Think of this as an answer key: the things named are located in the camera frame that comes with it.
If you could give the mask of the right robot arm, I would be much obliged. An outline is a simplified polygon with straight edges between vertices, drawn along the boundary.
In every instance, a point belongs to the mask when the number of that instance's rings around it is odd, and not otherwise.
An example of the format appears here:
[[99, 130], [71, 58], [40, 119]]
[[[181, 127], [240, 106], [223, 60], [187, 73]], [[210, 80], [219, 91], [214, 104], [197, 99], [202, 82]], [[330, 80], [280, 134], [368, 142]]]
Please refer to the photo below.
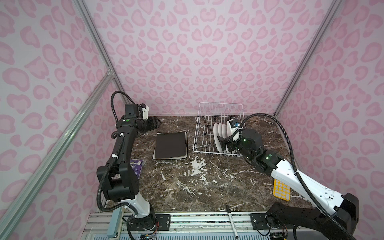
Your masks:
[[227, 138], [214, 134], [219, 151], [236, 151], [259, 173], [271, 176], [310, 201], [313, 208], [274, 203], [265, 222], [272, 229], [284, 225], [320, 232], [329, 240], [352, 240], [359, 222], [359, 200], [351, 193], [341, 194], [318, 183], [294, 168], [293, 164], [265, 148], [262, 136], [253, 129], [232, 130]]

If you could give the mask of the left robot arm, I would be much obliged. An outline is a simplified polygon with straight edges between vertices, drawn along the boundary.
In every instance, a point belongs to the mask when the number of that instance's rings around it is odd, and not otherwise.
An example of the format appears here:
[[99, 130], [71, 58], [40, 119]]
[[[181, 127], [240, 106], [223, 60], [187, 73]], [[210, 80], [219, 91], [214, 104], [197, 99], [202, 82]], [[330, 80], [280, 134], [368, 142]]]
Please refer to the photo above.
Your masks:
[[153, 206], [140, 193], [139, 177], [131, 166], [131, 154], [139, 133], [159, 128], [161, 121], [149, 116], [145, 104], [125, 105], [125, 114], [117, 121], [112, 154], [104, 166], [98, 167], [97, 206], [102, 212], [112, 212], [127, 207], [134, 213], [133, 222], [152, 230], [156, 226]]

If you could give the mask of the purple book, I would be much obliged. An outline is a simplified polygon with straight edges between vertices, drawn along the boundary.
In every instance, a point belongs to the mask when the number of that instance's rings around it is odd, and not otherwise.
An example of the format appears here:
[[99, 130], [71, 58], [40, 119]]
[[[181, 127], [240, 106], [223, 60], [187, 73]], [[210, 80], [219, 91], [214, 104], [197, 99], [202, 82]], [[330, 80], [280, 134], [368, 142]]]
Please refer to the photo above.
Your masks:
[[138, 160], [138, 159], [132, 159], [130, 161], [131, 167], [138, 178], [140, 178], [140, 175], [142, 172], [143, 162], [144, 162], [143, 160]]

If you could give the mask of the black marker pen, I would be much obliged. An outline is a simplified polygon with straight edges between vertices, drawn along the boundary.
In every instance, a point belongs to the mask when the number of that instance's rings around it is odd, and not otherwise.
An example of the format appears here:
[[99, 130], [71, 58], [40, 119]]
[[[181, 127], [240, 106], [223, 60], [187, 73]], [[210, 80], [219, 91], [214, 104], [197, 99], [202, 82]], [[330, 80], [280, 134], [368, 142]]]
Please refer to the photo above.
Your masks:
[[233, 215], [232, 215], [232, 212], [231, 212], [231, 209], [230, 209], [229, 205], [226, 205], [226, 211], [227, 211], [227, 214], [228, 214], [228, 217], [229, 217], [229, 220], [230, 220], [230, 224], [231, 224], [232, 230], [234, 232], [235, 240], [238, 240], [239, 239], [239, 234], [238, 234], [238, 231], [236, 229], [235, 222], [234, 222], [234, 219], [233, 219]]

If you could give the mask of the yellow calculator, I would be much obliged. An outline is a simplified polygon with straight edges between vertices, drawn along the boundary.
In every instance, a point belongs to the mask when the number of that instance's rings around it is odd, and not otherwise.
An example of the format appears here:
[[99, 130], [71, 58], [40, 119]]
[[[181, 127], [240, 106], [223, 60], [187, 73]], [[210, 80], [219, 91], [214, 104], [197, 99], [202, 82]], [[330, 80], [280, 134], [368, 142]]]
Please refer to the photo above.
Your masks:
[[279, 180], [274, 180], [273, 195], [281, 200], [290, 201], [291, 188]]

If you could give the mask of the grey box on rail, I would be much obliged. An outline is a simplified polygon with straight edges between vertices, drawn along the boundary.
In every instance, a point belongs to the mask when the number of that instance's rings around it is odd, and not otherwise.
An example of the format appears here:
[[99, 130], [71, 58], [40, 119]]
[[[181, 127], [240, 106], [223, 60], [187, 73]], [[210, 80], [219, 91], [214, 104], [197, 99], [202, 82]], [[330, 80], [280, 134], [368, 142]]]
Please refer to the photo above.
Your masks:
[[107, 230], [109, 240], [119, 240], [122, 233], [124, 208], [118, 208], [113, 211]]

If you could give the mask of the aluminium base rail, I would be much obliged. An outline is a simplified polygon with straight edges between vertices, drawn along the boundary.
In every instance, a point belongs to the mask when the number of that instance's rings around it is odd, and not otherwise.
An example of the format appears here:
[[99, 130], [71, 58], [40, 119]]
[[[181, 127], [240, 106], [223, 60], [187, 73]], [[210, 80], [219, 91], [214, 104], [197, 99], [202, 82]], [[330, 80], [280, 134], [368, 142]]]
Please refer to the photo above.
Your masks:
[[[264, 212], [232, 212], [238, 240], [324, 240], [323, 234], [293, 225], [276, 229], [264, 223]], [[124, 214], [119, 240], [235, 240], [227, 212], [167, 213], [156, 230], [129, 230]], [[107, 230], [112, 214], [91, 214], [81, 235], [82, 240], [109, 240]]]

